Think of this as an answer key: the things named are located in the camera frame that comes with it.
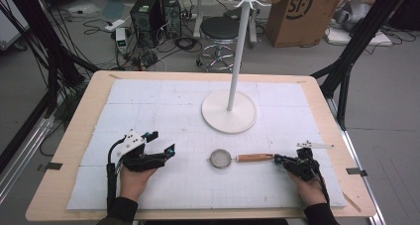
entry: human hand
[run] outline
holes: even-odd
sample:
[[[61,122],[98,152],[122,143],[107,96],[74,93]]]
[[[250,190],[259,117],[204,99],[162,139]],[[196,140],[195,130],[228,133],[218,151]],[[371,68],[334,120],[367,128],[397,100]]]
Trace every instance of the human hand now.
[[[157,170],[158,169],[148,169],[145,171],[136,172],[130,171],[123,166],[120,173],[120,197],[125,197],[137,202],[140,195],[142,195],[143,191],[145,191],[149,178]]]
[[[318,203],[327,203],[325,195],[322,192],[321,184],[319,184],[315,177],[305,182],[303,179],[289,171],[287,174],[296,184],[297,193],[299,193],[300,198],[306,204],[306,206],[311,206]]]

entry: stool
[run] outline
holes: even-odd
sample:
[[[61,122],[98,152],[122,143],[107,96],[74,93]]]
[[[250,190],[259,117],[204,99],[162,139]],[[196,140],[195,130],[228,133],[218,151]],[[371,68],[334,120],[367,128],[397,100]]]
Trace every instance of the stool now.
[[[235,43],[238,32],[239,23],[231,18],[211,17],[203,20],[200,26],[200,35],[214,45],[201,51],[196,61],[197,65],[206,65],[206,72],[209,69],[229,69],[232,73],[233,60],[231,60],[232,63],[225,62],[225,60],[234,59],[235,52],[224,45]]]

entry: computer tower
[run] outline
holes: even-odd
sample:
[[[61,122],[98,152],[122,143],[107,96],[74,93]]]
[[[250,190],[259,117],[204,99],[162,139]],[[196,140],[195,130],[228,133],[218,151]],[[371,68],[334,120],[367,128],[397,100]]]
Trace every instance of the computer tower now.
[[[169,38],[181,37],[181,7],[178,0],[161,0],[166,33]]]
[[[137,0],[130,11],[140,47],[158,44],[158,29],[164,24],[159,0]]]

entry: wooden table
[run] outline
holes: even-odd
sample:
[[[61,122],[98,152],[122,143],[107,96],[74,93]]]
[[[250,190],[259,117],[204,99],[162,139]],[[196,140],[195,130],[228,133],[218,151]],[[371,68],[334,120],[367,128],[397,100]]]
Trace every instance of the wooden table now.
[[[90,142],[115,79],[230,81],[231,77],[231,74],[223,73],[96,72],[52,158],[52,163],[62,164],[62,167],[60,170],[47,170],[28,208],[27,219],[30,221],[99,220],[106,216],[106,211],[69,211],[66,210],[66,205],[75,184],[80,161]],[[336,217],[372,217],[375,214],[375,208],[362,178],[356,174],[349,175],[346,171],[348,168],[355,168],[356,163],[346,147],[339,127],[316,80],[310,76],[242,74],[239,76],[239,81],[296,83],[302,86],[323,142],[335,145],[335,149],[328,151],[328,153],[348,201],[348,206],[334,208],[334,215]],[[302,210],[296,208],[139,210],[136,219],[287,218],[303,216]]]

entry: cardboard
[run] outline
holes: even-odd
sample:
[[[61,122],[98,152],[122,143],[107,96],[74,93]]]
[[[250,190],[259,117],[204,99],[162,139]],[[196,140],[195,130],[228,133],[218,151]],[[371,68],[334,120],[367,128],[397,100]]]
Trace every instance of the cardboard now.
[[[340,0],[272,0],[265,33],[275,47],[320,43]]]

